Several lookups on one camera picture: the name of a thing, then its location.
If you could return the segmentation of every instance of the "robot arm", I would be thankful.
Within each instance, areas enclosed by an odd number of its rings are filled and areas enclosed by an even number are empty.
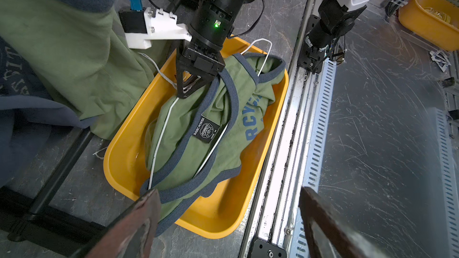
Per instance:
[[[299,64],[313,73],[320,73],[324,52],[333,40],[349,32],[355,19],[366,9],[369,0],[323,0],[318,8],[320,19],[311,16],[309,32],[303,42]]]
[[[212,82],[225,66],[220,50],[231,36],[234,20],[245,0],[199,0],[188,26],[176,25],[177,17],[163,10],[157,10],[153,17],[152,10],[143,9],[140,0],[137,1],[137,4],[131,1],[130,10],[120,12],[130,46],[145,49],[151,45],[151,39],[182,39],[176,58],[177,95],[186,98]],[[368,1],[323,0],[318,9],[320,18],[311,16],[309,19],[299,65],[319,73],[326,59],[326,47],[334,40],[337,43],[340,36],[352,29]]]

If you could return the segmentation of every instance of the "blue connector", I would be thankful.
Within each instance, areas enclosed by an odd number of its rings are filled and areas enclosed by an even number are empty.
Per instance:
[[[142,11],[142,0],[129,0],[131,2],[131,10]]]

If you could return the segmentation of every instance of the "green fabric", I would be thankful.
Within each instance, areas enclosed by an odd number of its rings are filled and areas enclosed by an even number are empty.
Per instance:
[[[259,69],[264,61],[264,57],[249,58],[248,61],[254,69]],[[273,70],[275,67],[278,67],[280,63],[280,59],[269,57],[265,67],[263,68],[263,73]],[[162,204],[161,219],[169,215],[183,199],[190,198],[204,186],[209,184],[209,182],[222,171],[239,167],[241,164],[239,158],[240,153],[264,128],[262,118],[267,106],[275,100],[272,85],[278,84],[282,80],[284,77],[284,71],[275,77],[275,79],[267,83],[259,83],[256,86],[248,72],[234,56],[225,59],[225,64],[225,68],[234,81],[239,97],[239,109],[236,123],[230,131],[226,132],[226,135],[221,140],[215,163],[204,182],[198,188],[183,196],[181,199]],[[197,112],[199,103],[207,91],[208,87],[201,88],[188,98],[177,101],[173,107],[158,149],[154,169],[155,172],[163,167],[175,151],[175,148],[178,146],[181,138],[189,129]],[[154,127],[153,134],[149,136],[147,135],[146,137],[146,146],[151,148],[147,150],[149,153],[149,156],[146,159],[146,166],[148,169],[151,169],[153,153],[158,143],[159,135],[164,126],[164,121],[169,111],[169,107],[175,98],[175,96],[172,97],[166,104],[164,104],[158,120],[152,123],[149,127],[150,131],[147,132],[147,134],[151,134],[151,129]],[[203,113],[204,117],[220,125],[218,133],[209,144],[191,136],[185,152],[177,166],[163,181],[154,186],[154,188],[160,191],[170,189],[193,178],[199,166],[204,161],[204,158],[207,156],[208,152],[215,144],[215,141],[220,136],[224,126],[227,124],[230,111],[230,98],[223,80],[220,79],[217,94],[213,99],[211,106]]]
[[[170,41],[130,50],[114,9],[80,11],[57,0],[2,0],[0,37],[32,66],[54,100],[80,119],[99,116],[91,130],[111,139],[166,60]]]

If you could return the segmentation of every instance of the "white cable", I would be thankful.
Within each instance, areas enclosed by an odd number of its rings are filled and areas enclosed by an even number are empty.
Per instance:
[[[155,61],[153,61],[152,58],[150,58],[150,56],[148,56],[148,55],[145,54],[145,53],[140,53],[140,52],[137,52],[137,53],[139,53],[139,54],[142,55],[143,57],[145,57],[145,58],[147,58],[148,60],[150,60],[150,61],[153,63],[153,65],[156,67],[156,70],[158,71],[159,75],[161,75],[161,77],[163,77],[167,82],[169,82],[169,83],[172,85],[172,87],[174,87],[174,89],[177,89],[177,84],[174,83],[174,82],[172,82],[171,79],[169,79],[166,75],[164,75],[163,72],[161,72],[161,71],[159,70],[158,65],[156,64]]]
[[[159,149],[159,144],[161,143],[161,140],[163,139],[164,131],[166,129],[166,125],[168,124],[169,117],[171,115],[172,108],[174,107],[175,103],[179,100],[179,97],[175,98],[174,102],[172,105],[169,107],[168,115],[166,116],[166,120],[164,121],[164,126],[163,129],[161,130],[161,134],[159,135],[159,140],[158,143],[156,144],[155,147],[155,152],[153,153],[153,161],[152,161],[152,170],[150,172],[150,181],[148,182],[148,189],[152,187],[152,178],[153,178],[153,171],[155,170],[155,163],[156,163],[156,155],[158,154],[158,149]]]
[[[258,74],[257,74],[258,76],[260,76],[261,71],[263,70],[263,67],[264,67],[264,65],[266,64],[266,60],[268,59],[269,53],[271,53],[271,48],[272,48],[272,46],[273,46],[273,43],[272,43],[271,41],[269,41],[268,39],[264,39],[264,38],[256,39],[255,41],[253,41],[252,43],[250,43],[249,47],[247,47],[244,51],[242,51],[242,52],[240,53],[241,55],[244,55],[244,53],[247,52],[247,51],[250,49],[250,47],[253,46],[253,44],[255,44],[255,43],[259,42],[259,41],[266,41],[266,42],[268,42],[268,43],[269,43],[269,49],[268,49],[268,54],[267,54],[266,57],[264,58],[263,65],[261,66],[260,71],[258,71]]]
[[[403,7],[408,4],[408,1],[403,1],[403,0],[390,0],[389,2],[397,4],[400,7]]]

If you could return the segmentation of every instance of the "white wire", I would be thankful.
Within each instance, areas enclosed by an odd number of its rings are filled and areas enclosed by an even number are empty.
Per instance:
[[[158,65],[156,64],[155,61],[153,61],[152,58],[150,58],[150,56],[148,56],[148,55],[145,54],[145,53],[140,53],[140,52],[137,52],[137,53],[139,53],[139,54],[142,55],[143,57],[145,57],[145,58],[147,58],[148,60],[150,60],[150,61],[153,63],[153,65],[156,67],[156,71],[158,71],[159,75],[161,75],[161,77],[163,77],[167,82],[169,82],[169,83],[172,85],[172,87],[174,87],[174,89],[177,89],[177,84],[174,83],[174,82],[172,82],[171,79],[169,79],[166,75],[164,75],[163,72],[161,72],[161,71],[159,70]]]
[[[261,69],[260,71],[258,71],[258,76],[260,76],[260,73],[261,71],[263,70],[263,67],[266,63],[266,60],[268,59],[268,56],[269,56],[269,53],[271,52],[271,48],[273,46],[273,43],[271,41],[269,41],[268,39],[264,39],[264,38],[260,38],[260,39],[256,39],[255,41],[253,41],[252,43],[250,43],[249,47],[247,47],[244,51],[242,51],[240,54],[243,55],[245,52],[247,52],[250,47],[253,46],[253,44],[259,42],[259,41],[266,41],[269,43],[269,49],[268,49],[268,54],[266,55],[265,59],[264,59],[264,62],[263,62],[263,65],[261,66]],[[226,124],[225,126],[225,129],[223,129],[222,133],[220,134],[219,138],[217,139],[217,141],[215,142],[215,144],[213,145],[212,149],[210,150],[209,154],[206,156],[206,159],[204,159],[203,163],[201,164],[201,166],[199,167],[198,171],[195,173],[195,176],[193,176],[193,178],[195,178],[199,172],[204,168],[204,166],[206,165],[207,163],[207,160],[210,158],[210,155],[213,153],[213,151],[215,150],[215,147],[217,147],[217,145],[219,144],[221,138],[223,137],[223,135],[225,134],[225,131],[226,131],[226,128],[228,127],[228,124]]]
[[[150,172],[150,181],[148,182],[148,189],[150,189],[152,187],[153,171],[155,170],[156,155],[158,154],[159,144],[161,143],[161,140],[163,139],[164,130],[166,129],[166,125],[168,124],[169,117],[170,117],[171,111],[172,111],[172,107],[174,107],[175,103],[178,100],[179,100],[179,97],[175,98],[174,102],[169,107],[168,115],[166,116],[166,120],[164,121],[163,129],[161,130],[161,134],[159,135],[159,140],[158,140],[158,143],[156,144],[155,152],[153,153],[152,170]]]
[[[247,47],[244,51],[242,51],[242,52],[240,53],[241,55],[244,55],[244,53],[247,52],[247,51],[250,49],[250,47],[253,46],[253,44],[255,44],[255,43],[259,42],[259,41],[266,41],[266,42],[268,42],[268,43],[269,43],[269,49],[268,49],[268,54],[267,54],[266,57],[264,58],[263,65],[261,66],[260,71],[258,71],[258,74],[257,74],[258,76],[260,76],[261,71],[263,70],[263,67],[264,67],[264,65],[266,64],[266,60],[268,59],[269,53],[271,53],[271,48],[272,48],[272,46],[273,46],[273,43],[272,43],[271,41],[269,41],[268,39],[264,39],[264,38],[256,39],[255,41],[253,41],[252,43],[250,43],[249,47]]]

